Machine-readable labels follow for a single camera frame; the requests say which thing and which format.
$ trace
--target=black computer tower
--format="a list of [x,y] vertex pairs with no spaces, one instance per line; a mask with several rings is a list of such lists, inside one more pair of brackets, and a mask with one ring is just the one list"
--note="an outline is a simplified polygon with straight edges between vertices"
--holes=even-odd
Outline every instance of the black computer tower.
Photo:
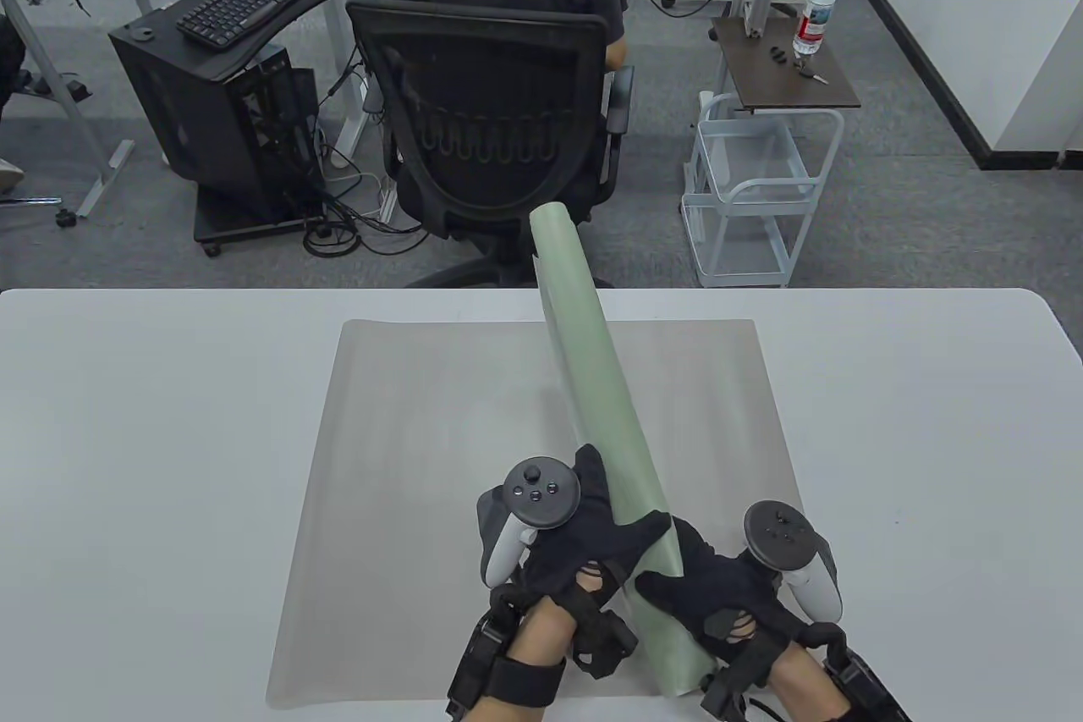
[[235,76],[209,82],[122,38],[114,48],[178,175],[255,223],[318,205],[315,77],[293,68],[285,49],[266,44]]

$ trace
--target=plastic bottle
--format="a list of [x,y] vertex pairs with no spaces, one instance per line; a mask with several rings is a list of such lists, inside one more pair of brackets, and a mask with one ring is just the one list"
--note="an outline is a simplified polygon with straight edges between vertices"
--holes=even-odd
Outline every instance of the plastic bottle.
[[805,13],[801,14],[800,23],[797,24],[797,32],[794,34],[794,56],[798,61],[808,60],[820,50],[820,42],[823,42],[823,30],[827,26],[835,1],[808,0],[805,3]]

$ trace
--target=hand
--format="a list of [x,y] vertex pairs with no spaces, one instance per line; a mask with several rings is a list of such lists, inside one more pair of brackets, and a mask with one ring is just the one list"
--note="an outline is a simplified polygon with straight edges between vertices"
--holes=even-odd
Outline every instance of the hand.
[[757,631],[766,630],[783,645],[801,642],[808,626],[779,603],[771,570],[745,557],[719,555],[684,520],[675,516],[674,526],[684,575],[642,573],[636,578],[640,595],[727,662]]
[[579,478],[579,508],[560,527],[538,533],[523,566],[523,586],[556,595],[578,582],[600,607],[669,529],[669,515],[652,511],[630,525],[617,525],[598,450],[589,445],[579,448],[572,470]]

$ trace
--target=black desk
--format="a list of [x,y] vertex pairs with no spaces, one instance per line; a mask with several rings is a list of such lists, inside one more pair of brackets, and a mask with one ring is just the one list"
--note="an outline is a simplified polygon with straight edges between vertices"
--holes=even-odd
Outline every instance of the black desk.
[[[245,37],[238,44],[225,50],[225,52],[214,52],[214,50],[201,48],[200,44],[188,40],[177,29],[178,18],[204,1],[182,0],[169,8],[153,11],[146,17],[129,22],[128,25],[109,34],[114,40],[114,48],[120,42],[120,44],[127,44],[128,48],[144,50],[156,60],[172,64],[182,71],[198,77],[198,79],[208,80],[208,82],[222,82],[244,68],[259,52],[259,49],[268,44],[275,34],[286,28],[286,25],[327,0],[296,0],[289,3],[274,17],[269,18],[257,32]],[[139,32],[140,29],[153,30],[152,40],[140,41],[138,37],[133,37],[133,32]]]

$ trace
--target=white vr controller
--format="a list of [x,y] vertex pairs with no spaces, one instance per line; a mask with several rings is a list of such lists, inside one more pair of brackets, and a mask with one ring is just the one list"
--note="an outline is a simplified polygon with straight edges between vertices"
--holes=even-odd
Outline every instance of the white vr controller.
[[793,506],[756,502],[744,518],[748,552],[782,577],[801,611],[815,622],[837,623],[843,594],[831,546]]
[[511,578],[538,529],[567,522],[579,507],[579,478],[551,456],[532,456],[512,468],[504,485],[478,500],[481,580],[495,589]]

